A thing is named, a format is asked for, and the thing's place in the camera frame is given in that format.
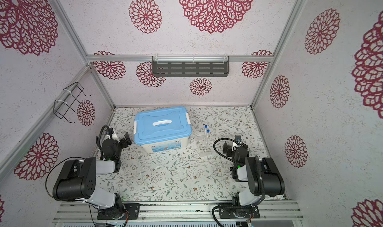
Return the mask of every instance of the zip tie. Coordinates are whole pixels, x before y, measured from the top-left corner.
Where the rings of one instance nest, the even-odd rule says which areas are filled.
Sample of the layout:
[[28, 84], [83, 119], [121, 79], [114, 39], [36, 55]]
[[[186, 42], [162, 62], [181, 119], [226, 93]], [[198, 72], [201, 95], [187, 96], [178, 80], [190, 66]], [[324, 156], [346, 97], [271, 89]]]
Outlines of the zip tie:
[[62, 100], [56, 100], [56, 101], [61, 101], [61, 102], [64, 102], [66, 105], [68, 105], [68, 103], [67, 103], [67, 102], [65, 102], [65, 101], [62, 101]]

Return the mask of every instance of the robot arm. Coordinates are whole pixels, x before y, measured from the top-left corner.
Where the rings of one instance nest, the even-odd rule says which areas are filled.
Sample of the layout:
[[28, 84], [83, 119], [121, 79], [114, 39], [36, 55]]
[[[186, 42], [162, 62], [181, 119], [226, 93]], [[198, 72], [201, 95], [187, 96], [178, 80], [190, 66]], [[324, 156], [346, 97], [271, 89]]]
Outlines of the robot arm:
[[285, 183], [272, 158], [260, 161], [257, 156], [246, 157], [245, 163], [245, 166], [237, 170], [237, 174], [238, 179], [245, 179], [246, 176], [249, 188], [233, 196], [234, 204], [245, 206], [259, 202], [261, 195], [262, 198], [264, 195], [273, 197], [285, 192]]
[[62, 201], [82, 201], [95, 206], [105, 217], [122, 218], [125, 207], [120, 196], [96, 186], [96, 169], [103, 170], [103, 166], [97, 166], [102, 162], [114, 164], [113, 161], [96, 161], [95, 157], [66, 161], [53, 187], [53, 197]]
[[[107, 128], [106, 135], [108, 136], [108, 139], [105, 139], [101, 144], [101, 136], [104, 128]], [[132, 141], [130, 140], [128, 133], [125, 133], [124, 138], [119, 139], [117, 134], [113, 131], [113, 128], [109, 128], [107, 125], [104, 125], [100, 131], [100, 134], [96, 136], [96, 144], [101, 153], [100, 161], [103, 161], [104, 159], [109, 161], [109, 163], [98, 163], [97, 174], [102, 175], [119, 171], [121, 167], [121, 151], [123, 148], [127, 148], [131, 145]], [[114, 162], [114, 169], [112, 172], [109, 172], [109, 170], [112, 170], [111, 162]]]

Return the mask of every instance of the red flower pattern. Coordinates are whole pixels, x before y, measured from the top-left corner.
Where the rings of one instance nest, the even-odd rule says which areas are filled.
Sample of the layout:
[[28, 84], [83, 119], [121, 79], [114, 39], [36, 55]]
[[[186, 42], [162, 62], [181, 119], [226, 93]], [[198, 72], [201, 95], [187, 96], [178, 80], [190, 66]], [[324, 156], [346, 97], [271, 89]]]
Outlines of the red flower pattern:
[[211, 82], [206, 78], [196, 78], [191, 81], [190, 90], [195, 95], [203, 96], [211, 90]]
[[304, 42], [307, 52], [317, 54], [325, 50], [336, 37], [340, 22], [336, 9], [330, 8], [319, 14], [307, 30]]
[[283, 75], [277, 76], [270, 88], [270, 100], [275, 108], [284, 106], [290, 95], [290, 87], [287, 78]]
[[153, 0], [133, 0], [129, 16], [133, 25], [143, 33], [154, 33], [162, 23], [161, 11]]
[[140, 82], [142, 82], [146, 86], [161, 86], [166, 78], [165, 77], [155, 77], [152, 73], [152, 63], [151, 62], [143, 62], [137, 67], [136, 75]]
[[4, 201], [2, 201], [1, 195], [0, 195], [0, 223], [1, 223], [1, 217], [3, 217], [4, 212], [5, 212]]
[[40, 55], [55, 46], [58, 23], [47, 0], [0, 0], [4, 47]]
[[57, 141], [49, 133], [43, 133], [13, 172], [20, 179], [37, 180], [54, 167], [58, 155]]
[[253, 0], [179, 0], [184, 16], [200, 31], [220, 32], [234, 27], [251, 9]]
[[290, 136], [286, 141], [285, 153], [288, 161], [295, 167], [302, 167], [307, 161], [307, 148], [303, 140], [296, 135]]
[[[252, 55], [273, 55], [270, 51], [259, 50]], [[242, 64], [242, 73], [250, 78], [263, 76], [268, 63], [267, 62], [244, 62]]]
[[383, 226], [383, 203], [365, 199], [358, 202], [357, 207], [352, 208], [351, 215], [353, 227], [382, 227]]
[[[95, 55], [114, 55], [110, 52], [100, 51]], [[109, 79], [120, 79], [125, 75], [125, 66], [123, 62], [93, 62], [94, 67], [99, 74]]]
[[378, 22], [364, 34], [361, 48], [354, 57], [354, 90], [363, 97], [363, 105], [377, 110], [383, 119], [383, 11]]
[[90, 125], [95, 120], [96, 111], [92, 102], [83, 100], [77, 108], [77, 118], [83, 125]]

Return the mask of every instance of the aluminum rail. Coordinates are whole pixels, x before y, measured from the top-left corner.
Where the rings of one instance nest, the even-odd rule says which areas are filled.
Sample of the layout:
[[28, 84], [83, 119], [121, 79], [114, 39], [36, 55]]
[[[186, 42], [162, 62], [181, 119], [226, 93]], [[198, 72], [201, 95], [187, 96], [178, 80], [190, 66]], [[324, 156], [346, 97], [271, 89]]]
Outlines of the aluminum rail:
[[[211, 210], [218, 203], [231, 201], [143, 201], [143, 202], [124, 202], [140, 203], [140, 211], [137, 220], [129, 222], [166, 222], [166, 221], [212, 221]], [[303, 220], [302, 213], [296, 201], [288, 200], [266, 200], [258, 205], [259, 220]], [[93, 220], [95, 222], [105, 222], [97, 220], [97, 210], [91, 208]], [[245, 221], [245, 219], [225, 219], [221, 221]], [[62, 202], [53, 223], [79, 223], [90, 222], [89, 205], [73, 202]], [[110, 220], [109, 222], [124, 222], [124, 220]]]
[[271, 62], [273, 56], [262, 55], [87, 55], [89, 62]]
[[258, 90], [256, 92], [256, 95], [253, 99], [253, 102], [251, 103], [251, 107], [255, 108], [258, 104], [259, 98], [261, 97], [262, 93], [264, 92], [267, 84], [269, 83], [271, 79], [271, 75], [273, 73], [274, 67], [276, 63], [278, 63], [278, 60], [281, 57], [282, 50], [285, 48], [288, 39], [290, 38], [291, 34], [293, 33], [293, 29], [298, 22], [299, 16], [303, 11], [304, 5], [306, 4], [307, 0], [296, 0], [293, 6], [293, 9], [290, 13], [289, 18], [287, 19], [285, 28], [283, 29], [282, 35], [278, 41], [278, 44], [275, 48], [274, 59], [269, 64], [268, 68], [266, 68], [265, 74], [262, 78], [261, 84], [258, 87]]
[[[72, 41], [75, 49], [77, 50], [81, 60], [84, 62], [84, 64], [89, 65], [88, 59], [87, 59], [87, 52], [85, 50], [84, 45], [82, 44], [79, 36], [76, 33], [76, 30], [74, 29], [73, 25], [71, 24], [68, 15], [66, 14], [60, 0], [48, 0], [50, 6], [52, 7], [57, 19], [60, 21], [60, 24], [62, 25], [64, 31], [67, 33], [69, 39]], [[99, 90], [101, 91], [101, 94], [104, 96], [105, 100], [107, 101], [108, 105], [113, 109], [115, 104], [108, 93], [107, 89], [105, 88], [103, 82], [101, 81], [101, 78], [96, 73], [96, 70], [93, 66], [91, 66], [92, 77], [94, 81], [96, 82], [96, 85], [98, 86]]]

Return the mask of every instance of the blue storage box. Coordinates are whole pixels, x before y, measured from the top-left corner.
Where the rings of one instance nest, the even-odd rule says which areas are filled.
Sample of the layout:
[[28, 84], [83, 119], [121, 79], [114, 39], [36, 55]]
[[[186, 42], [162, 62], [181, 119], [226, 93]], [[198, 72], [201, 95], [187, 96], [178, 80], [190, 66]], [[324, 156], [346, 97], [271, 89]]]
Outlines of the blue storage box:
[[133, 133], [134, 142], [153, 153], [186, 147], [192, 129], [186, 108], [177, 106], [136, 114]]

